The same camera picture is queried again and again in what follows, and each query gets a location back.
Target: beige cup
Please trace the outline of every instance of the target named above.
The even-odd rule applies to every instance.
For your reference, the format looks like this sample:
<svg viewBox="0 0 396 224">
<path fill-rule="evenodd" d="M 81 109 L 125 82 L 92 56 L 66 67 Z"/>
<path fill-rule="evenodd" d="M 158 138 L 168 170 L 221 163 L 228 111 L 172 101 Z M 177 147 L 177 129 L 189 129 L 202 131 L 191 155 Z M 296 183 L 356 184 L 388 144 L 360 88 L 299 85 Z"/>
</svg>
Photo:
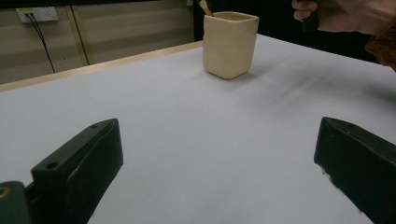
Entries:
<svg viewBox="0 0 396 224">
<path fill-rule="evenodd" d="M 230 79 L 246 73 L 253 59 L 259 18 L 218 12 L 204 19 L 204 69 Z"/>
</svg>

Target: table surface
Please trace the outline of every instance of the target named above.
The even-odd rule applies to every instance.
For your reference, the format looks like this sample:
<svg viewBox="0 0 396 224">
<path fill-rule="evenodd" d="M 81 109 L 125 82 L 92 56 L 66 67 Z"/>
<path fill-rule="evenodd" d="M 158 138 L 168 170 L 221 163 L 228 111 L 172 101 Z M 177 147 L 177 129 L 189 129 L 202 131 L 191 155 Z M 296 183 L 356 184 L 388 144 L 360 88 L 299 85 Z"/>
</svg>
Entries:
<svg viewBox="0 0 396 224">
<path fill-rule="evenodd" d="M 396 143 L 394 72 L 258 35 L 250 71 L 223 80 L 199 46 L 5 86 L 0 182 L 29 184 L 53 150 L 117 118 L 124 165 L 90 223 L 371 223 L 313 157 L 322 117 Z"/>
</svg>

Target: table edge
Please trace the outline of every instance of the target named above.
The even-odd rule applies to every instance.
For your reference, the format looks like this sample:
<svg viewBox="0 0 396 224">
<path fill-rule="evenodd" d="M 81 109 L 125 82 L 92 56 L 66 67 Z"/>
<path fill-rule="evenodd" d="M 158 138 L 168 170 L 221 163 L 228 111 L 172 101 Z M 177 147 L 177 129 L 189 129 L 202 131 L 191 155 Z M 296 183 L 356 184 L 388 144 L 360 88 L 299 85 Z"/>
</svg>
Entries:
<svg viewBox="0 0 396 224">
<path fill-rule="evenodd" d="M 83 66 L 80 68 L 62 71 L 62 72 L 55 73 L 55 74 L 48 74 L 48 75 L 44 75 L 44 76 L 40 76 L 40 77 L 32 77 L 32 78 L 19 80 L 19 81 L 15 81 L 15 82 L 9 82 L 9 83 L 0 85 L 0 92 L 12 91 L 12 90 L 16 90 L 19 88 L 28 87 L 28 86 L 32 86 L 32 85 L 36 85 L 36 84 L 40 84 L 40 83 L 44 83 L 44 82 L 49 82 L 49 81 L 53 81 L 53 80 L 57 80 L 57 79 L 61 79 L 61 78 L 81 76 L 84 74 L 104 70 L 104 69 L 111 68 L 111 67 L 125 65 L 128 63 L 137 63 L 137 62 L 162 57 L 162 56 L 173 54 L 173 53 L 178 53 L 178 52 L 189 50 L 189 49 L 197 49 L 197 48 L 200 48 L 202 45 L 203 45 L 202 41 L 197 41 L 197 42 L 192 42 L 192 43 L 188 43 L 188 44 L 184 44 L 184 45 L 174 46 L 174 47 L 167 48 L 167 49 L 158 49 L 158 50 L 154 50 L 154 51 L 150 51 L 150 52 L 146 52 L 146 53 L 142 53 L 142 54 L 137 54 L 137 55 L 133 55 L 133 56 L 126 57 L 126 58 L 112 60 L 109 62 L 96 63 L 93 65 Z"/>
</svg>

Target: electrical cord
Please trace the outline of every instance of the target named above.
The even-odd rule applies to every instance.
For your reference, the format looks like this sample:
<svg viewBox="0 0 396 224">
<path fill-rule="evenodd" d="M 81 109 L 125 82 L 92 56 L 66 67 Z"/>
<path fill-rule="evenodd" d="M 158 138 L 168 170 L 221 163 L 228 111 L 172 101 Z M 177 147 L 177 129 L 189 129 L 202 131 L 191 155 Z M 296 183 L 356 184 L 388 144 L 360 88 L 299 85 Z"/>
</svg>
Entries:
<svg viewBox="0 0 396 224">
<path fill-rule="evenodd" d="M 50 66 L 52 68 L 52 72 L 55 73 L 55 68 L 53 67 L 52 59 L 50 58 L 49 50 L 47 49 L 46 39 L 44 38 L 43 33 L 41 32 L 40 26 L 38 25 L 38 22 L 35 19 L 35 15 L 33 13 L 28 13 L 28 14 L 25 14 L 25 16 L 27 18 L 29 18 L 30 23 L 32 23 L 33 26 L 35 27 L 35 31 L 37 32 L 38 36 L 40 37 L 41 42 L 43 43 L 44 49 L 47 53 L 47 57 L 49 59 Z"/>
</svg>

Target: person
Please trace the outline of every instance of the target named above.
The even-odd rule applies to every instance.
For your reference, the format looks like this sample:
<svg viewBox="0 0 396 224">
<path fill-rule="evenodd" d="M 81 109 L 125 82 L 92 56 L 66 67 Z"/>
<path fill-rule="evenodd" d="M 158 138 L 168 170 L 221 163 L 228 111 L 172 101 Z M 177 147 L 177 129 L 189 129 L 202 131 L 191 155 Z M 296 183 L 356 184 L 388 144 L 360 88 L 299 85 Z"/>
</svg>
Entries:
<svg viewBox="0 0 396 224">
<path fill-rule="evenodd" d="M 318 29 L 372 35 L 365 49 L 396 72 L 396 0 L 292 0 L 302 21 L 318 10 Z"/>
</svg>

